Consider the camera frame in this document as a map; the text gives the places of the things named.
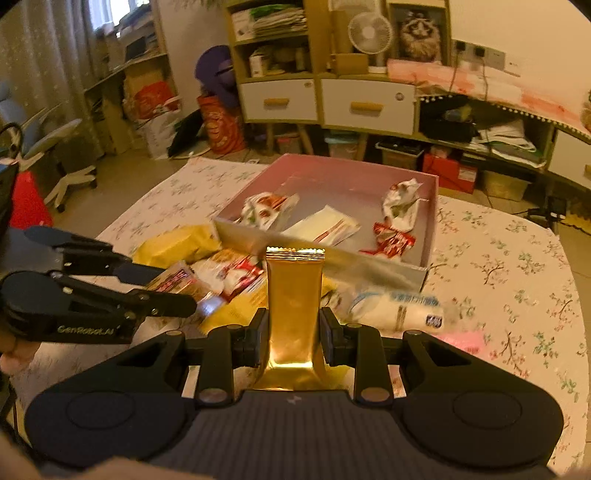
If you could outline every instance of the electric fan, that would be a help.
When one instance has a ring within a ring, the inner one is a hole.
[[[349,39],[353,46],[362,53],[375,55],[375,66],[369,67],[370,73],[386,73],[384,52],[393,36],[388,19],[376,12],[355,15],[349,22]]]

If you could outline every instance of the pink packet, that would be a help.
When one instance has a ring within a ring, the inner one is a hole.
[[[433,336],[470,355],[478,355],[484,350],[482,332],[440,333]]]

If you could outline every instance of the chair base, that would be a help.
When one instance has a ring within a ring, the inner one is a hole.
[[[54,207],[58,212],[63,212],[65,210],[64,205],[64,197],[66,196],[67,189],[70,185],[83,185],[83,184],[90,184],[91,188],[96,188],[96,167],[91,165],[90,167],[83,168],[82,170],[78,170],[72,173],[68,173],[64,175],[60,180],[57,182],[56,186],[53,187],[53,190],[50,194],[45,198],[45,203],[48,204],[52,200],[54,200]]]

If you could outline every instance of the crumpled wrapper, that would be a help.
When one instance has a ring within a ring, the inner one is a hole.
[[[244,202],[239,223],[251,225],[260,230],[280,231],[294,206],[300,201],[299,195],[291,197],[262,192],[248,197]]]
[[[417,190],[421,185],[416,179],[410,179],[390,187],[382,204],[386,224],[390,228],[400,232],[409,232],[414,228],[420,201]]]
[[[188,264],[222,249],[209,225],[186,225],[146,240],[134,253],[134,262],[168,268],[178,261]]]

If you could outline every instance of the cat poster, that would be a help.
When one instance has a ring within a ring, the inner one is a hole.
[[[393,58],[447,65],[445,9],[390,4],[390,19],[394,29]]]

